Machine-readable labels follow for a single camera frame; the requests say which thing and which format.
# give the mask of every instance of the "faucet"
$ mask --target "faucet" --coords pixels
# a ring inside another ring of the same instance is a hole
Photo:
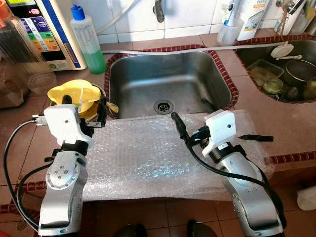
[[[155,1],[155,6],[153,6],[153,12],[157,17],[158,22],[163,22],[164,21],[164,14],[162,11],[162,0],[156,0]]]

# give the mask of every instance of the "second sink basin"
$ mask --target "second sink basin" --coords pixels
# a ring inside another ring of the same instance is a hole
[[[201,113],[201,98],[220,109],[232,97],[206,52],[123,57],[112,64],[110,79],[110,102],[118,105],[119,119]]]

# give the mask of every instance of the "blue bottle cap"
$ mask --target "blue bottle cap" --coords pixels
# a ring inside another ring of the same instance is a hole
[[[73,4],[71,13],[76,21],[81,21],[85,18],[83,8],[81,6],[77,6],[76,4]]]

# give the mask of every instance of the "white hose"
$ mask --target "white hose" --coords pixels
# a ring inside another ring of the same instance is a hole
[[[119,15],[117,15],[116,17],[113,18],[112,21],[110,21],[108,24],[106,24],[105,26],[99,28],[96,30],[97,34],[105,31],[106,29],[108,29],[109,27],[111,27],[112,25],[114,25],[116,23],[116,21],[118,21],[125,13],[127,13],[139,0],[133,0],[131,4],[126,5],[122,11],[120,12]]]
[[[114,54],[114,53],[127,53],[127,54],[138,54],[138,55],[171,55],[171,54],[180,54],[180,53],[191,53],[191,52],[200,52],[200,51],[209,51],[209,50],[227,50],[227,49],[239,49],[239,48],[263,48],[271,46],[279,46],[286,44],[286,42],[278,43],[268,43],[268,44],[247,44],[247,45],[236,45],[236,46],[221,46],[221,47],[209,47],[209,48],[193,48],[186,49],[181,51],[172,51],[172,52],[142,52],[142,51],[126,51],[126,50],[105,50],[102,51],[103,54]]]

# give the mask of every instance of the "dish soap bottle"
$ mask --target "dish soap bottle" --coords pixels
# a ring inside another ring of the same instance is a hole
[[[71,12],[73,19],[70,21],[70,25],[75,33],[88,68],[93,74],[105,72],[106,64],[91,17],[84,15],[83,8],[75,4],[71,8]]]

